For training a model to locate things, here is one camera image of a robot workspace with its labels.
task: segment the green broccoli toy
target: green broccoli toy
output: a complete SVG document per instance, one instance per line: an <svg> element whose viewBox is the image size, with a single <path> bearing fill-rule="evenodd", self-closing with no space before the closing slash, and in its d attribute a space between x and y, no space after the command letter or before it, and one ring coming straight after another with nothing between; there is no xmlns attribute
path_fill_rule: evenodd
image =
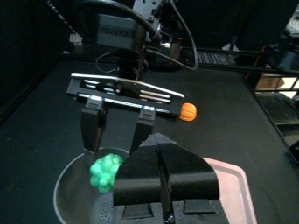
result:
<svg viewBox="0 0 299 224"><path fill-rule="evenodd" d="M122 162L124 160L118 155L109 153L97 159L89 167L89 183L101 193L108 193L113 189L117 168Z"/></svg>

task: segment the table surface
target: table surface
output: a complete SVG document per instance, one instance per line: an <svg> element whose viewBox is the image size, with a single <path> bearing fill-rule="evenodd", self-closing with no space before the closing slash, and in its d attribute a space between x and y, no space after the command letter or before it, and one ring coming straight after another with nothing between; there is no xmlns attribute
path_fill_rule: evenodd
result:
<svg viewBox="0 0 299 224"><path fill-rule="evenodd" d="M66 95L72 73L97 74L92 63L61 61L0 126L0 223L58 223L57 177L82 152L80 110ZM240 76L232 72L148 71L144 81L184 94L197 107L192 122L157 116L162 133L201 157L247 174L257 223L297 223L299 172L285 142ZM137 111L108 109L100 146L129 149Z"/></svg>

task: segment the orange object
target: orange object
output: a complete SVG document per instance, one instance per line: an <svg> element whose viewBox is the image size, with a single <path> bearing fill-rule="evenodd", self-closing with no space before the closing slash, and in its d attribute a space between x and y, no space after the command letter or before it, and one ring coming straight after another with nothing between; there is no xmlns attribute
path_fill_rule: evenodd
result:
<svg viewBox="0 0 299 224"><path fill-rule="evenodd" d="M181 114L180 114L180 118L181 120L184 120L185 122L190 122L196 117L196 107L193 104L185 102L181 105Z"/></svg>

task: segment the tray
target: tray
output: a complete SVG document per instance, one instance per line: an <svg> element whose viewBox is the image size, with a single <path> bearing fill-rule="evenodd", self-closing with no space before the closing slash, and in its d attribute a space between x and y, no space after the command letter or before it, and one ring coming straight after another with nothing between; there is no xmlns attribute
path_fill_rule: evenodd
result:
<svg viewBox="0 0 299 224"><path fill-rule="evenodd" d="M229 224L256 224L255 210L244 171L235 165L204 158L219 178L220 203Z"/></svg>

